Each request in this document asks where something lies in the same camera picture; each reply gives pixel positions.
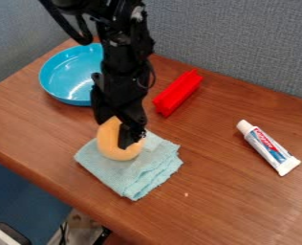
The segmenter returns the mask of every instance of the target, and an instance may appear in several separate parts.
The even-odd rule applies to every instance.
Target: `blue towel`
[[[143,150],[131,161],[106,158],[98,151],[97,140],[79,150],[75,160],[121,196],[137,201],[182,166],[178,148],[179,145],[147,132]]]

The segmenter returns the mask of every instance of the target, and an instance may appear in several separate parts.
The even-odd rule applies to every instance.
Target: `toothpaste cap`
[[[237,128],[243,135],[249,133],[253,127],[254,126],[246,120],[242,120],[237,125]]]

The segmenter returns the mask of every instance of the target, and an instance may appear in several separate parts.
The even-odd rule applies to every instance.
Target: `floor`
[[[78,210],[71,211],[67,218],[67,224],[67,245],[93,245],[103,232],[102,226]],[[59,229],[47,245],[59,245],[61,237],[62,232]]]

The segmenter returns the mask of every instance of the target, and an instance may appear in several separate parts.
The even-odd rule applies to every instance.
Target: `red object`
[[[157,106],[157,112],[162,113],[167,118],[194,93],[202,80],[203,77],[197,73],[197,69],[185,73],[153,100]]]

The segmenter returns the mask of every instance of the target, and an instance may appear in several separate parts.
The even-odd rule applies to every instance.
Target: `blue bowl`
[[[62,102],[90,106],[93,73],[101,73],[103,46],[94,43],[58,53],[45,64],[39,79],[45,90]]]

